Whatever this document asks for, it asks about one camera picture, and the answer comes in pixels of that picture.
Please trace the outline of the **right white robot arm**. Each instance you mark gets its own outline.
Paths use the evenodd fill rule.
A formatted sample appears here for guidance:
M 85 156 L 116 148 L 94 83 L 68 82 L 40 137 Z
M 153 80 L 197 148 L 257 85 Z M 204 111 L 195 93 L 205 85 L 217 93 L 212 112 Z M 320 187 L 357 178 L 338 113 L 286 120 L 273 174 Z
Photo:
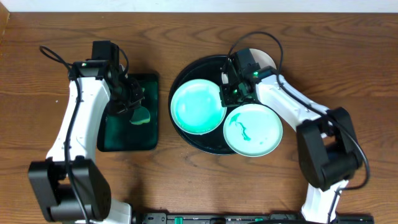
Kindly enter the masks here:
M 254 102 L 279 115 L 295 131 L 300 170 L 308 181 L 301 208 L 308 222 L 332 223 L 341 193 L 354 173 L 369 162 L 344 108 L 329 109 L 307 98 L 287 82 L 281 66 L 258 49 L 230 52 L 221 67 L 221 104 L 247 106 Z

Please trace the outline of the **mint green plate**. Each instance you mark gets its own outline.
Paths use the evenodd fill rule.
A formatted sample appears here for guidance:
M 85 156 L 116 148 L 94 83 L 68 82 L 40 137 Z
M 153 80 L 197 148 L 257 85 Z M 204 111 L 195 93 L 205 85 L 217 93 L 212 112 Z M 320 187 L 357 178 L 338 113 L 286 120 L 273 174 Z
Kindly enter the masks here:
M 183 132 L 203 135 L 214 131 L 224 120 L 227 109 L 221 105 L 220 88 L 205 79 L 190 80 L 172 95 L 172 121 Z
M 227 116 L 223 136 L 234 152 L 247 157 L 261 157 L 279 145 L 283 127 L 278 115 L 270 108 L 246 104 Z

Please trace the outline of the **pink white plate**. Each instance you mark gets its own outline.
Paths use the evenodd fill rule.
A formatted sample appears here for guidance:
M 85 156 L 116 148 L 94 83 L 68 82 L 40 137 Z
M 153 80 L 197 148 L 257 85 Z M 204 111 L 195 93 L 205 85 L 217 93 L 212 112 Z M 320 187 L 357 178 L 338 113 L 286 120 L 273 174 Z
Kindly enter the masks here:
M 277 68 L 269 54 L 259 49 L 249 49 L 249 53 L 251 54 L 252 62 L 256 71 L 266 67 Z

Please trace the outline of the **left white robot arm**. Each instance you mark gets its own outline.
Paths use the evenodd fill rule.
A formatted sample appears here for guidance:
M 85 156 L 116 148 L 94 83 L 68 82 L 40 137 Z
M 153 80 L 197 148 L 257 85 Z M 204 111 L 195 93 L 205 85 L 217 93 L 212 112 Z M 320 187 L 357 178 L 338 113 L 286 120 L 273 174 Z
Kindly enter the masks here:
M 111 189 L 95 164 L 98 133 L 105 113 L 120 116 L 138 109 L 144 98 L 124 51 L 109 40 L 93 42 L 91 58 L 74 63 L 41 45 L 46 57 L 68 72 L 69 99 L 63 121 L 45 160 L 33 161 L 29 182 L 48 222 L 133 223 L 130 204 L 113 199 Z

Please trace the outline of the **green sponge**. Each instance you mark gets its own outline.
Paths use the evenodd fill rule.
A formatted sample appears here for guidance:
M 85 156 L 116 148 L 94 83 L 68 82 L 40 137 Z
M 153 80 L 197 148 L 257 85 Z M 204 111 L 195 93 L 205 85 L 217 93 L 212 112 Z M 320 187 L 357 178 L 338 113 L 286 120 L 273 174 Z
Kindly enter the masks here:
M 150 122 L 150 112 L 147 108 L 140 106 L 134 110 L 134 113 L 130 119 L 130 123 L 133 125 L 141 125 Z

